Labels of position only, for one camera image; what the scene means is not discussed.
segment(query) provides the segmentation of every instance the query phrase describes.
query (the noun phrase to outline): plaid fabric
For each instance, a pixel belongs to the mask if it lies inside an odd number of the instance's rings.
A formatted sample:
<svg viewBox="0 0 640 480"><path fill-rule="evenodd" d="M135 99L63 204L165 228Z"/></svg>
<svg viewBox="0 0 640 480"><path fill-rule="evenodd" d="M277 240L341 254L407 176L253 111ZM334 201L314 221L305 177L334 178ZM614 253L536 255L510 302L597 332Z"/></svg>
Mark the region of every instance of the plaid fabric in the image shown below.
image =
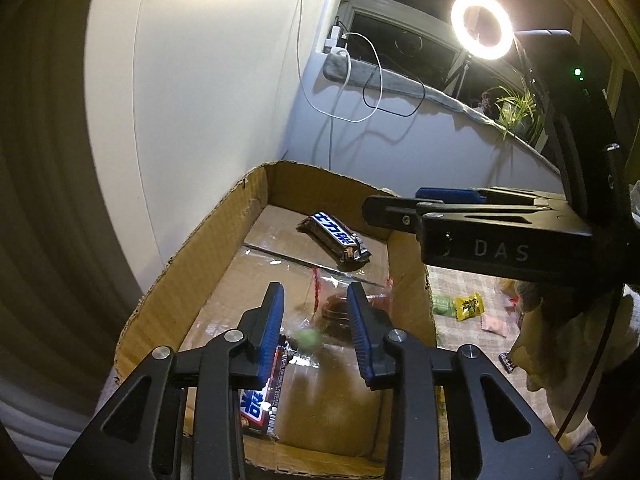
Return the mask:
<svg viewBox="0 0 640 480"><path fill-rule="evenodd" d="M481 348L533 408L536 415L549 428L549 431L555 435L558 427L546 403L545 391L530 392L527 390L527 373L524 370L517 368L512 374L507 374L500 361L498 361L498 354L511 350L511 346L519 334L516 324L518 314L514 311L507 296L500 291L498 278L460 270L442 269L440 267L427 266L426 270L428 272L428 283L433 294L449 296L452 300L455 300L455 298L468 297L475 292L479 292L482 296L484 311L490 316L497 317L507 323L507 337L502 337L501 335L481 330L480 317L457 321L452 317L433 316L436 324L438 346L455 351L465 343L472 343ZM449 435L446 425L442 424L442 418L440 427L443 469L440 477L441 480L445 480L450 478L450 470L447 470L450 467ZM562 437L560 444L565 450L571 450L592 429L593 427L585 418L578 429Z"/></svg>

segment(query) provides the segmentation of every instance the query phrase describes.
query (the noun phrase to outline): cardboard box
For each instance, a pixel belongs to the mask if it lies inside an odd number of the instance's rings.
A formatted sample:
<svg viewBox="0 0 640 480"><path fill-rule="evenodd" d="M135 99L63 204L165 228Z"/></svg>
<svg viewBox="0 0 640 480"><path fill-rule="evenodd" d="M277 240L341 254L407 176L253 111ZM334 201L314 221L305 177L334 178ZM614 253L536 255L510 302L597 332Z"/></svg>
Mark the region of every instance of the cardboard box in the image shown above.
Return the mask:
<svg viewBox="0 0 640 480"><path fill-rule="evenodd" d="M382 192L294 162L265 164L249 172L190 235L127 322L115 356L120 379L156 346L194 348L234 327L244 310L260 303L268 281L280 281L285 287L285 328L312 312L310 268L338 267L315 240L294 226L319 210L365 235L373 258L354 275L380 285L389 275L394 284L395 326L435 345L419 245L414 235L364 222L362 202L372 194ZM358 377L353 349L325 346L319 358L324 362L319 368L322 374L310 368L287 370L283 413L279 408L276 420L281 440L245 436L247 461L295 476L382 475L389 392L366 388ZM308 396L310 390L313 398ZM287 396L302 403L288 401ZM315 411L309 415L305 407L311 402ZM188 408L187 430L192 420Z"/></svg>

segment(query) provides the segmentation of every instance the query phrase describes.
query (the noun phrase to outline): blue rubber grip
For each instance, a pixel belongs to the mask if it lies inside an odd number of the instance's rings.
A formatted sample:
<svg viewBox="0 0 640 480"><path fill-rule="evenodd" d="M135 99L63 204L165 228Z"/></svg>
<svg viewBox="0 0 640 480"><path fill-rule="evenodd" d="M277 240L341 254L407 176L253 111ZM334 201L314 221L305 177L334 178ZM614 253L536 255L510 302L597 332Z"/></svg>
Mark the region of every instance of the blue rubber grip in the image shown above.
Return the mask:
<svg viewBox="0 0 640 480"><path fill-rule="evenodd" d="M445 204L484 204L486 198L473 189L447 189L445 187L421 187L416 198L442 200Z"/></svg>
<svg viewBox="0 0 640 480"><path fill-rule="evenodd" d="M260 343L260 364L258 365L257 377L261 383L271 376L273 370L273 359L280 338L280 326L282 325L282 316L284 315L284 288L278 284L278 288L273 297L269 309L269 317L267 318L266 328Z"/></svg>
<svg viewBox="0 0 640 480"><path fill-rule="evenodd" d="M351 338L358 359L358 368L360 369L361 377L368 383L368 381L373 379L371 341L369 340L369 335L367 335L367 329L358 307L358 301L351 287L347 289L347 305L349 307Z"/></svg>

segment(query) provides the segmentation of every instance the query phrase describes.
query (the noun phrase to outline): yellow candy wrapper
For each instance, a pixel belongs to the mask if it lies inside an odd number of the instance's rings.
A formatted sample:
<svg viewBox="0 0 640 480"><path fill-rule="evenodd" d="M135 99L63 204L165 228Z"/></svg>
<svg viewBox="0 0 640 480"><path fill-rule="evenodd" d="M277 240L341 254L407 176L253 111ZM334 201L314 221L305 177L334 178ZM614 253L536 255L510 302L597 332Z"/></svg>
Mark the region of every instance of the yellow candy wrapper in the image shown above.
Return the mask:
<svg viewBox="0 0 640 480"><path fill-rule="evenodd" d="M469 298L456 298L456 319L458 321L464 321L481 314L484 314L484 304L482 304L482 296L478 292Z"/></svg>

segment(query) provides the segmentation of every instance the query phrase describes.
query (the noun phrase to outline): ring light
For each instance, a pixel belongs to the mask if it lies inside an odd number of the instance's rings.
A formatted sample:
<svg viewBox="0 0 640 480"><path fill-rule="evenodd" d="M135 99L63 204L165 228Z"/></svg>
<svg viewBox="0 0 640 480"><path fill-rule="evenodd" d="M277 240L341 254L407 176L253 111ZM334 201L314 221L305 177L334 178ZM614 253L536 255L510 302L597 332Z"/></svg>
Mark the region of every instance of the ring light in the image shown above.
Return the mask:
<svg viewBox="0 0 640 480"><path fill-rule="evenodd" d="M469 7L483 7L500 25L500 41L494 46L485 46L471 37L465 27L465 12ZM498 59L504 56L513 43L513 26L506 11L495 0L456 0L451 8L451 25L458 41L473 56L482 59Z"/></svg>

